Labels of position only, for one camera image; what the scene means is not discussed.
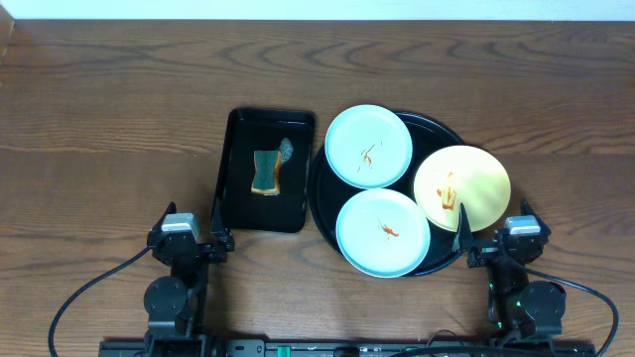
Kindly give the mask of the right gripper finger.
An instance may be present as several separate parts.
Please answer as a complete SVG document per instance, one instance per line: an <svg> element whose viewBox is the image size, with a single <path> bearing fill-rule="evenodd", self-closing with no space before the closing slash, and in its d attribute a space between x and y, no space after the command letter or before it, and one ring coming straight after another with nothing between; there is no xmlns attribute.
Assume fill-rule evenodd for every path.
<svg viewBox="0 0 635 357"><path fill-rule="evenodd" d="M453 252L465 252L473 246L474 238L464 204L460 205L457 230L452 244Z"/></svg>
<svg viewBox="0 0 635 357"><path fill-rule="evenodd" d="M523 198L521 200L520 210L521 210L521 213L523 215L530 215L530 216L533 216L535 218L535 220L537 221L537 223L538 223L538 225L540 227L540 232L541 233L550 233L551 232L551 229L540 218L540 216L535 212L535 210L531 207L530 203L528 202L528 200L526 198Z"/></svg>

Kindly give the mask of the light blue plate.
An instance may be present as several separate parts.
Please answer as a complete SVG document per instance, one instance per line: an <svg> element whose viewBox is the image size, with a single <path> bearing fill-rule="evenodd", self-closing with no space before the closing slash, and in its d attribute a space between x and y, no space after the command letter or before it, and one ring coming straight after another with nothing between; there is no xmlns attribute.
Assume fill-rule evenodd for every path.
<svg viewBox="0 0 635 357"><path fill-rule="evenodd" d="M330 123L323 145L326 160L342 181L361 189L383 188L406 172L413 141L403 120L378 105L345 109Z"/></svg>
<svg viewBox="0 0 635 357"><path fill-rule="evenodd" d="M423 210L405 194L373 188L356 193L340 209L335 238L345 260L375 278L398 278L415 270L431 246Z"/></svg>

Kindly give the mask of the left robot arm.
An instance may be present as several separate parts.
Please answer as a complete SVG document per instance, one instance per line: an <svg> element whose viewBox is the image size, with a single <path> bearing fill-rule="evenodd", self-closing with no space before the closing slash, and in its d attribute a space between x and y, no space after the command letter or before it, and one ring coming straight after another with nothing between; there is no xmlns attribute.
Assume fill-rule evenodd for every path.
<svg viewBox="0 0 635 357"><path fill-rule="evenodd" d="M225 227L201 243L195 217L177 212L171 202L147 236L152 256L170 268L167 276L153 281L144 293L148 331L144 356L212 356L215 338L203 332L208 268L225 263L235 249Z"/></svg>

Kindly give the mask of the orange and green sponge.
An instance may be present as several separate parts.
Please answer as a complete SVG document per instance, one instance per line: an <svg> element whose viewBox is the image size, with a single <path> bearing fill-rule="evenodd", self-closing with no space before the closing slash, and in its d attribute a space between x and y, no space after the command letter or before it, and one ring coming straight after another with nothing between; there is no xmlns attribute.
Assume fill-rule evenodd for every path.
<svg viewBox="0 0 635 357"><path fill-rule="evenodd" d="M280 189L280 168L282 153L280 151L254 152L254 179L251 192L262 195L278 195Z"/></svg>

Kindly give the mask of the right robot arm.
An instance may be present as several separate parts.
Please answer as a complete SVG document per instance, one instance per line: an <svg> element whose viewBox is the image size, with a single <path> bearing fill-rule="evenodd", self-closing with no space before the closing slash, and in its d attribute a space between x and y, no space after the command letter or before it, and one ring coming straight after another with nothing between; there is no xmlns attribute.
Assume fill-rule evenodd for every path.
<svg viewBox="0 0 635 357"><path fill-rule="evenodd" d="M507 218L489 241L473 237L466 208L460 208L454 247L467 255L468 267L487 270L488 318L499 326L490 346L552 345L553 337L563 332L565 289L528 278L527 265L542 255L550 235L527 200L521 201L521 214Z"/></svg>

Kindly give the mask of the yellow plate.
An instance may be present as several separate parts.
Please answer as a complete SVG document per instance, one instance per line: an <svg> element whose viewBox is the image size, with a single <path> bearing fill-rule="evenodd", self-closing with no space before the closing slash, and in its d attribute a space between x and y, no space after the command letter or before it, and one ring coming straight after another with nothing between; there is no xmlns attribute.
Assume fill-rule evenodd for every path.
<svg viewBox="0 0 635 357"><path fill-rule="evenodd" d="M511 181L494 156L476 147L457 145L439 149L424 159L415 174L413 193L437 227L456 230L464 208L470 229L479 231L507 210Z"/></svg>

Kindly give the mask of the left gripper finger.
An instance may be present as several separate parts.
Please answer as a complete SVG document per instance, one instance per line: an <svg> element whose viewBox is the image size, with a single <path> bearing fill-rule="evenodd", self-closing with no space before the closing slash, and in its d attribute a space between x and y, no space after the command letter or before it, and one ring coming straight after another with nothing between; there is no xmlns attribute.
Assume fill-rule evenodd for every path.
<svg viewBox="0 0 635 357"><path fill-rule="evenodd" d="M175 214L176 212L177 212L176 204L173 201L171 201L168 204L165 211L163 212L163 214L161 215L161 217L159 218L159 220L153 225L153 227L151 228L151 231L154 233L160 232L162 230L162 225L166 217L170 214Z"/></svg>
<svg viewBox="0 0 635 357"><path fill-rule="evenodd" d="M213 202L210 216L210 233L214 239L227 239L229 237L229 232L222 222L220 198L216 198Z"/></svg>

